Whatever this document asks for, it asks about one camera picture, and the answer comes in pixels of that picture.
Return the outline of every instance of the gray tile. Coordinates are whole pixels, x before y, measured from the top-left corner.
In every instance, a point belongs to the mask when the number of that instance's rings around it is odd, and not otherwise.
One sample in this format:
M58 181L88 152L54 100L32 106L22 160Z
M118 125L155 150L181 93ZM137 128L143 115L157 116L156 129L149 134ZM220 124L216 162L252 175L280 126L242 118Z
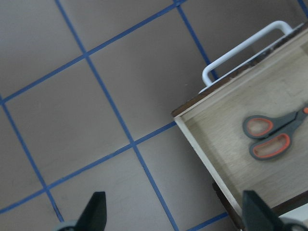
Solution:
M151 15L172 0L63 0L67 15L87 50L106 42Z
M211 61L273 21L295 27L307 20L297 1L289 0L189 0L182 8ZM268 34L223 64L218 73L225 74L280 36L278 31Z
M205 226L199 231L236 231L234 224L229 217L220 219L210 225Z
M77 219L96 191L106 192L106 231L173 230L132 149L51 190L66 220Z
M1 1L0 28L3 97L81 55L54 1Z
M180 230L224 212L212 177L178 127L141 143L139 149Z
M135 139L171 122L171 111L204 87L205 62L176 9L91 59Z
M84 60L7 105L47 183L128 144Z
M59 223L46 194L0 214L1 230L51 231Z
M0 209L42 188L4 111L0 108Z

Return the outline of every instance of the open drawer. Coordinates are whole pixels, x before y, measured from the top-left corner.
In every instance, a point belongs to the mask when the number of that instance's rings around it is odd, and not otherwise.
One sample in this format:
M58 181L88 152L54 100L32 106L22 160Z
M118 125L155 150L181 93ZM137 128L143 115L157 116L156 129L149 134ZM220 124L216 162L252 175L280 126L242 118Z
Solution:
M307 24L228 74L172 114L235 211L243 190L255 190L272 208L308 202L308 119L282 156L259 161L242 129L251 115L279 117L308 103Z

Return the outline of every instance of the blue line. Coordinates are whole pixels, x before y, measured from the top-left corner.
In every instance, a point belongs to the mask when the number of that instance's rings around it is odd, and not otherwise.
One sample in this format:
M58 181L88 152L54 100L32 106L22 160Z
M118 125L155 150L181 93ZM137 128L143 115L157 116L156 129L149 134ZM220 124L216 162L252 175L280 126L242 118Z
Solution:
M181 3L186 2L186 1L187 1L187 0L181 0L181 1L180 1L179 3L177 3L177 4L181 4ZM115 36L115 37L109 39L108 41L106 41L106 42L104 42L104 43L98 45L97 47L95 47L95 48L93 48L92 50L88 51L88 52L87 52L88 55L91 55L91 54L93 54L93 53L95 53L95 52L101 50L102 48L108 46L110 43L113 43L113 42L117 41L118 39L120 39L120 38L122 38L122 37L128 35L129 33L131 33L131 32L133 32L134 30L140 28L141 26L143 26L143 25L145 25L145 24L147 24L147 23L153 21L154 19L156 19L156 18L158 18L158 17L160 17L160 16L166 14L167 12L173 10L174 8L177 7L177 4L172 4L172 5L170 5L170 6L167 6L166 8L164 8L163 10L161 10L160 12L158 12L158 13L156 13L156 14L153 14L152 16L146 18L145 20L141 21L140 23L138 23L138 24L132 26L131 28L129 28L129 29L123 31L123 32L120 33L119 35L117 35L117 36Z
M35 171L35 173L36 173L40 183L42 184L46 194L48 195L49 200L50 200L50 202L51 202L51 204L53 206L54 211L57 214L58 219L62 222L63 221L63 217L62 217L59 209L57 208L57 206L55 204L54 198L52 197L51 193L47 189L46 183L45 183L41 173L39 172L39 169L38 169L37 165L35 164L32 156L31 156L31 153L30 153L30 151L28 150L28 148L26 146L26 143L24 142L24 139L22 138L19 130L17 129L17 126L16 126L16 124L15 124L15 122L14 122L14 120L13 120L13 118L12 118L10 112L9 112L9 110L7 109L7 107L6 107L6 105L4 103L2 104L2 108L3 108L4 112L5 112L8 120L10 121L10 124L11 124L11 126L12 126L12 128L13 128L13 130L14 130L14 132L15 132L18 140L19 140L19 142L21 143L21 146L22 146L22 148L23 148L23 150L24 150L24 152L25 152L25 154L26 154L26 156L27 156L27 158L28 158L28 160L29 160L33 170Z
M78 42L80 48L82 49L84 46L83 46L81 40L79 39L76 31L72 27L72 24L71 24L70 20L68 19L64 9L62 8L62 6L61 6L61 4L59 3L58 0L56 0L56 2L57 2L58 7L60 8L61 14L63 15L67 25L69 26L70 30L72 31L74 37L76 37L77 42ZM141 163L141 165L142 165L142 167L143 167L143 169L144 169L144 171L145 171L145 173L146 173L146 175L147 175L147 177L148 177L148 179L149 179L149 181L150 181L150 183L151 183L151 185L152 185L152 187L153 187L153 189L154 189L154 191L155 191L155 193L156 193L156 195L159 199L159 201L161 202L161 204L162 204L162 206L163 206L163 208L164 208L164 210L165 210L165 212L166 212L166 214L167 214L167 216L170 220L170 223L171 223L173 229L175 231L178 231L179 229L178 229L178 227L177 227L177 225L176 225L176 223L175 223L175 221L174 221L174 219L173 219L173 217L172 217L172 215L171 215L171 213L170 213L170 211L169 211L169 209L168 209L168 207L167 207L167 205L166 205L166 203L165 203L165 201L164 201L164 199L163 199L163 197L162 197L162 195L161 195L161 193L160 193L160 191L159 191L159 189L158 189L158 187L157 187L157 185L156 185L156 183L155 183L155 181L154 181L154 179L153 179L153 177L152 177L152 175L151 175L151 173L148 169L148 167L145 164L145 162L144 162L144 160L143 160L143 158L142 158L142 156L141 156L141 154L140 154L140 152L139 152L139 150L136 146L136 143L134 142L134 140L133 140L133 138L132 138L132 136L131 136L131 134L128 130L128 127L126 126L118 108L116 107L115 102L113 101L110 93L108 92L105 84L103 83L103 81L102 81L100 75L98 74L95 66L93 65L92 60L90 59L89 55L85 52L85 50L83 50L83 54L84 54L84 56L85 56L85 58L86 58L86 60L89 64L94 76L96 77L98 83L100 84L104 94L106 95L106 98L108 99L108 101L109 101L109 103L110 103L119 123L121 124L122 129L124 130L131 146L133 147L133 149L134 149L134 151L135 151L135 153L136 153L136 155L137 155L137 157L138 157L138 159L139 159L139 161L140 161L140 163Z
M194 30L193 30L193 27L192 27L191 24L189 23L189 21L188 21L186 15L185 15L185 13L184 13L184 11L182 10L182 8L181 8L180 5L177 7L177 9L178 9L178 12L180 13L180 15L181 15L181 17L182 17L184 23L186 24L186 26L187 26L187 28L188 28L188 30L189 30L189 32L190 32L190 34L191 34L191 36L192 36L194 42L196 43L196 45L197 45L197 47L198 47L198 49L199 49L199 51L200 51L200 53L201 53L201 55L202 55L204 61L206 62L207 65L209 65L209 64L211 63L211 61L210 61L210 59L208 58L208 56L207 56L205 50L203 49L203 47L202 47L202 45L201 45L201 43L200 43L198 37L196 36L196 33L195 33ZM218 75L217 75L216 71L215 71L215 70L212 70L211 73L212 73L214 79L217 80L217 79L218 79Z
M156 136L156 135L168 130L169 128L172 128L173 126L176 126L176 122L174 122L174 121L165 125L165 126L163 126L163 127L161 127L161 128L159 128L159 129L157 129L157 130L155 130L155 131L153 131L153 132L151 132L151 133L149 133L149 134L147 134L147 135L145 135L145 136L143 136L143 137L141 137L140 139L136 140L135 143L140 144L140 143L152 138L153 136Z
M25 86L24 88L20 89L19 91L17 91L17 92L15 92L15 93L9 95L8 97L4 98L4 99L3 99L3 102L6 103L7 101L9 101L9 100L15 98L16 96L18 96L18 95L24 93L25 91L27 91L27 90L29 90L29 89L35 87L37 84L39 84L39 83L41 83L41 82L43 82L43 81L49 79L50 77L52 77L52 76L58 74L59 72L61 72L61 71L65 70L65 69L67 69L68 67L74 65L75 63L79 62L79 61L82 60L83 58L84 58L84 56L81 55L81 56L79 56L79 57L73 59L72 61L69 61L68 63L64 64L63 66L60 66L59 68L55 69L54 71L51 71L51 72L48 73L47 75L45 75L45 76L39 78L38 80L34 81L33 83L30 83L29 85Z
M303 0L297 0L297 1L300 7L302 8L303 12L305 13L306 17L308 18L308 9L307 9L306 4L304 3Z
M57 185L62 184L63 182L65 182L65 181L67 181L67 180L69 180L69 179L79 175L80 173L82 173L82 172L84 172L86 170L89 170L89 169L91 169L91 168L93 168L93 167L95 167L95 166L105 162L106 160L111 159L112 157L117 156L120 153L123 153L124 151L126 151L126 150L128 150L130 148L131 148L131 145L128 144L128 145L118 149L114 153L111 153L111 154L109 154L107 156L104 156L104 157L98 159L97 161L94 161L93 163L88 164L88 165L84 166L83 168L81 168L81 169L79 169L79 170L77 170L77 171L75 171L75 172L73 172L73 173L71 173L71 174L69 174L69 175L67 175L65 177L62 177L61 179L59 179L59 180L55 181L54 183L51 183L50 185L48 185L47 188L48 189L52 189L52 188L56 187Z
M210 225L210 224L213 224L214 222L216 222L216 221L218 221L218 220L220 220L220 219L223 219L223 218L225 218L225 217L227 217L227 216L228 216L227 213L219 214L218 216L213 217L213 218L211 218L210 220L207 220L207 221L205 221L205 222L203 222L203 223L201 223L201 224L199 224L199 225L197 225L197 226L195 226L195 227L192 227L192 228L190 228L190 229L187 230L187 231L197 231L197 230L200 230L200 229L204 228L205 226Z
M41 195L41 194L43 194L43 193L45 193L45 190L44 190L44 189L41 189L41 190L39 190L39 191L37 191L37 192L35 192L35 193L33 193L33 194L31 194L31 195L25 197L24 199L22 199L22 200L20 200L20 201L17 201L17 202L15 202L15 203L13 203L13 204L11 204L11 205L9 205L9 206L3 208L3 209L0 209L0 214L1 214L1 213L6 213L6 212L10 211L11 209L13 209L13 208L15 208L15 207L18 207L18 206L20 206L20 205L26 203L27 201L30 201L30 200L36 198L37 196L39 196L39 195Z

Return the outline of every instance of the gray and orange scissors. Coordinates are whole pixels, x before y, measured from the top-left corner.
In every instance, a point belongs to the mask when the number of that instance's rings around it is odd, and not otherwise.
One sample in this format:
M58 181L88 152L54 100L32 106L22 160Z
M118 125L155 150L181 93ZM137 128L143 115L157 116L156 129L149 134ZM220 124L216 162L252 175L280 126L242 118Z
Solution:
M261 139L249 147L249 153L257 160L268 160L285 153L292 144L292 135L308 116L308 105L297 112L279 118L253 115L243 122L244 133L253 139Z

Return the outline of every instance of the tiled floor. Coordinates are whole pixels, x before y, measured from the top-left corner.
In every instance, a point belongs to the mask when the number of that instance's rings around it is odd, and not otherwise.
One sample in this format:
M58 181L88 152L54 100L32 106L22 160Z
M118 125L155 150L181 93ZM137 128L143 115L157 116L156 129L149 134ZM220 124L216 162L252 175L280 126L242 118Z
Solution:
M106 191L107 231L235 230L170 112L207 63L272 21L306 21L305 3L0 3L2 229L52 230Z

